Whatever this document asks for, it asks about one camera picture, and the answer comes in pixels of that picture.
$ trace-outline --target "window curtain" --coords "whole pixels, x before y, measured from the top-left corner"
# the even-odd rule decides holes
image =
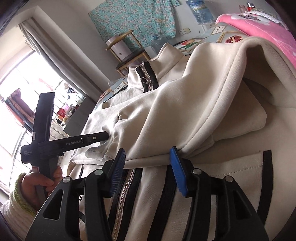
[[[19,27],[30,47],[40,54],[63,80],[95,102],[100,98],[103,91],[54,42],[34,18],[23,21]]]
[[[133,29],[139,42],[147,47],[154,35],[175,37],[174,7],[178,5],[178,0],[106,0],[89,16],[105,42]],[[132,39],[124,41],[131,50],[138,48]]]

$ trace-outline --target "zipper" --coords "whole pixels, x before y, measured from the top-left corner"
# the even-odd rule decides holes
[[[128,190],[129,190],[129,187],[131,185],[134,175],[135,175],[135,169],[132,169],[130,172],[129,178],[128,178],[126,184],[124,185],[124,187],[122,188],[121,194],[119,196],[118,211],[117,211],[117,215],[116,215],[114,230],[112,232],[112,240],[113,241],[116,241],[117,236],[118,236],[119,227],[121,224],[121,219],[122,219],[122,214],[123,214],[124,202],[125,202],[126,195],[128,193]]]
[[[141,65],[141,69],[142,69],[142,71],[143,71],[143,73],[144,73],[144,75],[145,75],[145,77],[146,77],[146,78],[145,78],[145,79],[147,80],[146,84],[148,85],[148,89],[149,89],[149,91],[153,90],[152,80],[151,80],[151,78],[150,78],[150,76],[149,76],[147,70],[146,70],[145,67],[144,67],[144,63],[142,63],[142,65]]]

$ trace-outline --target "gray curtain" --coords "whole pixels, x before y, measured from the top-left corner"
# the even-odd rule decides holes
[[[23,21],[19,27],[30,47],[40,54],[63,80],[95,102],[99,99],[103,91],[74,63],[34,18]]]

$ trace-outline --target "wall outlet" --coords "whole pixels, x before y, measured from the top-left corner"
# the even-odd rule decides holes
[[[215,24],[216,24],[215,22],[213,22],[213,23],[210,23],[210,24],[209,24],[209,28],[212,28],[212,27],[214,27],[214,26],[215,26]]]
[[[180,35],[184,35],[184,34],[186,34],[185,31],[184,31],[184,29],[181,29],[181,30],[179,31],[179,33],[180,33]]]
[[[191,33],[191,31],[190,31],[189,28],[185,28],[185,29],[183,29],[183,30],[184,30],[184,32],[185,32],[186,34]]]

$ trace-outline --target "hand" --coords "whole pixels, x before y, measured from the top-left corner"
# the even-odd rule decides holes
[[[62,177],[62,169],[60,166],[56,168],[53,173],[54,180],[47,178],[46,176],[40,173],[28,173],[24,176],[21,184],[21,192],[24,199],[36,210],[41,208],[41,204],[39,202],[35,186],[41,185],[46,187],[46,191],[48,192],[48,196],[57,186],[57,184],[63,179]]]

